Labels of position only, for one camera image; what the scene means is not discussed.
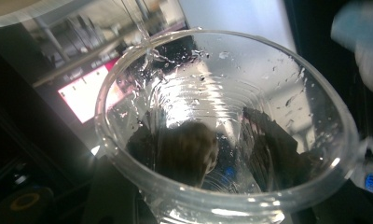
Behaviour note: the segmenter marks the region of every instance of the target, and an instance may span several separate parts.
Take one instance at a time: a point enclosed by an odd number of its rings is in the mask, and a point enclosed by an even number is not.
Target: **blue label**
[[[221,182],[223,184],[230,184],[235,176],[235,170],[232,167],[227,167],[225,170],[225,175],[221,178]]]
[[[367,175],[366,176],[365,188],[369,191],[373,191],[373,175]]]

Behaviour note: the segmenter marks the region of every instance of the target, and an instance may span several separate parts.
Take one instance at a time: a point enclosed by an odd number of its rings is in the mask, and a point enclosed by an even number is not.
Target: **plastic cup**
[[[186,120],[214,130],[219,145],[201,188],[154,171],[156,142],[130,147],[139,132],[160,138]],[[130,49],[100,90],[95,124],[159,223],[280,223],[333,194],[358,146],[346,105],[313,66],[226,31],[169,33]]]

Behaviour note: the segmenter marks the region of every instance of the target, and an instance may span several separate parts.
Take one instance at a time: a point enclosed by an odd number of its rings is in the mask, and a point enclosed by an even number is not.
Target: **cup rim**
[[[231,31],[191,29],[170,32],[152,37],[149,44],[145,43],[132,47],[117,61],[114,68],[107,75],[104,83],[113,83],[117,74],[125,70],[131,62],[144,55],[147,48],[156,47],[181,37],[197,34],[235,35],[248,38],[267,45],[268,47],[278,49],[293,57],[293,59],[308,70],[321,85],[323,91],[328,94],[328,97],[340,114],[341,124],[344,128],[342,130],[343,137],[341,139],[341,144],[339,144],[340,150],[338,151],[338,156],[332,161],[332,165],[329,169],[326,169],[319,176],[307,183],[290,189],[251,195],[212,192],[178,183],[143,166],[122,149],[117,150],[116,158],[111,158],[111,156],[109,156],[109,159],[112,160],[119,171],[128,177],[129,180],[143,192],[158,194],[164,198],[174,199],[180,203],[185,202],[190,206],[199,206],[200,210],[206,210],[208,212],[211,212],[212,209],[216,207],[228,211],[242,211],[246,214],[260,215],[278,213],[279,211],[294,212],[323,201],[335,193],[351,175],[352,168],[356,162],[356,153],[354,153],[358,146],[356,126],[347,106],[343,103],[329,82],[310,63],[290,49],[271,42],[261,36]],[[105,98],[109,91],[109,87],[110,85],[103,84],[100,89],[96,103],[95,127],[104,145],[117,147],[115,141],[111,139],[111,129],[106,122],[105,115]]]

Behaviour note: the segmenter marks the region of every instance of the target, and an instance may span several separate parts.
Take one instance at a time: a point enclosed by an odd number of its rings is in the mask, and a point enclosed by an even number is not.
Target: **white surface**
[[[260,35],[296,51],[281,0],[180,0],[190,28]]]

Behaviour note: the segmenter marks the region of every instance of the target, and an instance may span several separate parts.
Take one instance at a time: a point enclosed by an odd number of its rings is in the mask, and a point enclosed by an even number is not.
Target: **water droplet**
[[[278,82],[276,88],[274,88],[274,90],[276,90],[276,91],[277,91],[278,89],[280,89],[280,82]]]
[[[288,123],[286,124],[285,127],[289,128],[289,127],[291,127],[291,125],[292,125],[293,123],[294,123],[294,120],[293,120],[293,119],[290,119],[290,120],[288,120]]]
[[[286,116],[286,117],[290,116],[290,115],[292,114],[292,112],[293,112],[292,110],[288,111],[288,112],[285,114],[285,116]]]
[[[201,50],[196,50],[196,49],[191,50],[191,52],[192,52],[192,56],[195,56],[195,57],[201,56],[202,54]]]
[[[305,68],[302,67],[302,69],[300,69],[299,75],[297,75],[297,80],[295,80],[295,83],[297,83],[304,76],[305,76]]]
[[[287,107],[290,106],[291,103],[295,100],[296,97],[297,96],[295,95],[295,96],[292,96],[291,98],[289,98],[289,100],[286,101],[285,106],[287,106]]]
[[[198,99],[193,99],[192,102],[191,102],[192,105],[199,105],[200,102]]]
[[[120,114],[120,117],[121,117],[121,118],[125,118],[125,116],[127,116],[127,115],[128,115],[128,112],[121,113],[121,114]]]
[[[226,59],[229,56],[229,52],[227,51],[222,51],[219,53],[219,58],[220,59]]]
[[[194,63],[197,58],[198,58],[197,56],[192,55],[192,57],[190,59],[190,63]]]

